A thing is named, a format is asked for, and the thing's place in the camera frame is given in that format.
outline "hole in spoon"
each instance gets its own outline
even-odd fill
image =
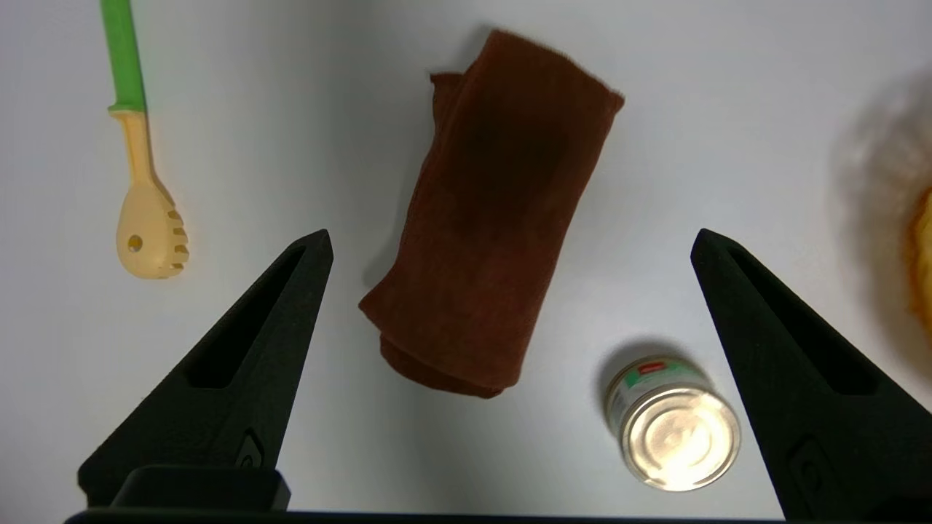
[[[143,239],[139,235],[133,235],[130,237],[130,241],[127,242],[127,245],[130,247],[130,251],[133,253],[138,253],[139,250],[143,249]]]

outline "metal can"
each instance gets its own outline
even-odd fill
[[[677,357],[645,358],[623,369],[609,386],[605,413],[628,468],[661,490],[715,481],[741,444],[731,407],[702,371]]]

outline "white backdrop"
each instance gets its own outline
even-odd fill
[[[97,3],[0,4],[4,522],[79,511],[78,465],[318,228],[336,262],[279,461],[294,509],[780,517],[743,411],[732,471],[684,494],[639,484],[601,420],[612,356],[643,344],[686,352],[739,404],[689,262],[702,227],[932,406],[874,198],[902,206],[919,183],[868,169],[890,124],[871,115],[922,87],[932,3],[137,1],[135,16],[156,167],[191,239],[166,282],[132,278],[113,245],[128,169]],[[356,303],[391,264],[431,139],[427,75],[463,69],[491,26],[628,102],[523,378],[481,401],[395,375]]]

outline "blurry object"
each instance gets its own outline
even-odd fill
[[[667,491],[702,488],[728,471],[741,429],[702,371],[675,357],[639,359],[615,377],[606,419],[628,468]]]
[[[517,383],[576,204],[624,98],[566,57],[493,32],[432,77],[435,133],[398,257],[360,302],[382,356],[425,386]]]
[[[916,202],[915,216],[904,241],[910,280],[910,304],[928,335],[932,335],[932,189]]]
[[[152,165],[130,1],[101,0],[101,12],[116,89],[116,103],[108,110],[123,126],[130,158],[130,190],[116,227],[116,253],[129,273],[141,279],[164,279],[185,268],[187,234]]]
[[[932,351],[911,314],[914,240],[908,233],[917,201],[932,186],[932,72],[880,91],[841,135],[831,160],[829,197],[845,287],[870,311],[884,345],[932,379]]]

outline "folded towel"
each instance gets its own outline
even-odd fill
[[[360,309],[402,375],[489,398],[517,383],[544,294],[624,98],[573,62],[493,32],[431,77],[434,138],[398,257]]]

